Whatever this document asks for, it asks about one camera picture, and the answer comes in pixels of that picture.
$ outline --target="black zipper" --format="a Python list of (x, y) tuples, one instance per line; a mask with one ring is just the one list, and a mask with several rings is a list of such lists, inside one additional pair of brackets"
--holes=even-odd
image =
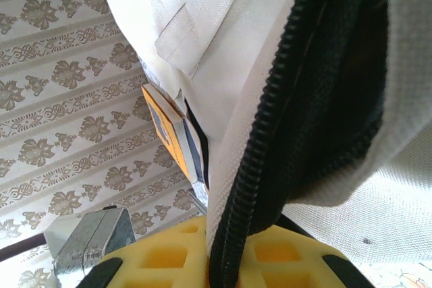
[[(308, 75), (309, 71), (313, 71), (316, 68), (308, 59), (314, 57), (314, 53), (320, 53), (318, 51), (319, 47), (322, 45), (323, 40), (325, 40), (324, 37), (323, 39), (320, 38), (329, 33), (325, 29), (329, 27), (331, 20), (329, 24), (320, 26), (321, 20), (324, 18), (328, 21), (331, 14), (335, 14), (335, 20), (341, 19), (339, 17), (341, 13), (337, 10), (327, 11), (329, 3), (330, 6), (334, 5), (338, 8), (338, 1), (340, 2), (341, 0), (295, 1), (288, 18), (288, 23), (281, 36), (275, 60), (273, 61), (273, 67), (269, 73), (266, 86), (263, 89), (263, 95), (255, 115), (244, 156), (242, 157), (233, 188), (217, 228), (209, 262), (209, 282), (211, 288), (234, 288), (236, 286), (247, 236), (262, 231), (277, 221), (287, 198), (287, 188), (283, 188), (280, 191), (273, 188), (270, 192), (266, 192), (266, 188), (270, 188), (272, 185), (286, 186), (284, 180), (292, 176), (292, 174), (295, 175), (295, 180), (292, 184), (294, 187), (296, 185), (295, 182), (301, 179), (301, 175), (297, 174), (297, 171), (302, 170), (303, 166), (290, 165), (290, 155), (297, 152), (284, 152), (282, 147), (289, 140), (287, 136), (290, 136), (286, 133), (288, 122), (286, 119), (290, 115), (288, 113), (290, 110), (298, 109), (292, 103), (302, 102), (301, 98), (296, 100), (298, 99), (299, 88), (304, 90), (301, 93), (306, 92), (307, 95), (314, 98), (314, 92), (317, 91), (316, 88), (312, 87), (310, 90), (306, 88), (302, 89), (308, 82), (316, 83), (315, 78), (317, 76), (318, 79), (320, 78), (320, 75), (316, 71)], [(335, 45), (337, 47), (335, 50), (337, 55), (329, 58), (330, 60), (334, 60), (334, 62), (329, 62), (329, 69), (335, 70), (324, 71), (329, 74), (336, 74), (338, 64), (342, 62), (346, 43), (348, 42), (349, 34), (354, 26), (361, 3), (361, 0), (343, 1), (349, 2), (347, 4), (348, 9), (342, 9), (342, 14), (347, 15), (347, 22), (346, 25), (343, 25), (343, 28), (335, 31), (341, 34), (340, 38), (343, 41)], [(321, 62), (326, 59), (319, 55), (317, 57)], [(331, 92), (332, 83), (335, 82), (335, 79), (336, 76), (331, 78), (328, 85), (326, 84), (326, 80), (324, 80), (324, 85), (328, 86), (329, 89), (323, 89), (323, 92)], [(299, 127), (300, 135), (301, 132), (314, 132), (318, 128), (329, 105), (330, 96), (327, 97), (328, 101), (324, 100), (323, 103), (320, 102), (319, 107), (308, 107), (306, 104), (306, 111), (314, 117), (311, 118), (311, 115), (305, 113), (298, 121), (290, 121), (290, 127)], [(357, 145), (369, 147), (368, 144), (370, 144), (371, 138), (375, 134), (376, 132), (373, 130), (365, 132), (365, 135), (361, 137), (361, 141)], [(299, 154), (301, 154), (304, 146), (307, 145), (308, 143), (299, 141)], [(306, 162), (306, 160), (306, 156), (304, 158), (296, 156), (296, 159), (293, 161)], [(338, 157), (326, 163), (321, 170), (329, 172), (330, 169), (337, 169), (340, 164), (339, 161), (344, 162), (343, 159), (341, 160)], [(274, 211), (269, 212), (265, 206), (265, 202), (268, 201), (271, 194), (276, 195), (275, 201), (277, 201), (277, 204), (273, 208), (279, 210), (279, 214)], [(257, 224), (255, 222), (256, 219), (265, 219), (261, 215), (263, 213), (270, 214), (274, 219), (267, 219), (264, 224)]]

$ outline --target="white cloth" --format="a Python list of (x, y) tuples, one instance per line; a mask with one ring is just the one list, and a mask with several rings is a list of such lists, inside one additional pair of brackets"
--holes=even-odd
[[(181, 89), (209, 139), (209, 247), (293, 0), (108, 2), (161, 86), (173, 98)], [(354, 260), (431, 258), (432, 203), (427, 197), (432, 163), (425, 159), (425, 172), (407, 172), (405, 163), (412, 161), (396, 156), (432, 118), (431, 13), (430, 0), (389, 0), (383, 127), (363, 163), (332, 175), (299, 200), (302, 204), (285, 209), (300, 226)], [(430, 143), (428, 134), (421, 138)]]

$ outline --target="yellow foam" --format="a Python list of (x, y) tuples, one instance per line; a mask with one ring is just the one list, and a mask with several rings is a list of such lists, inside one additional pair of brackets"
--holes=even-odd
[[(205, 217), (196, 217), (103, 258), (124, 263), (108, 288), (208, 288)], [(339, 251), (272, 226), (247, 239), (238, 288), (344, 288), (322, 260)]]

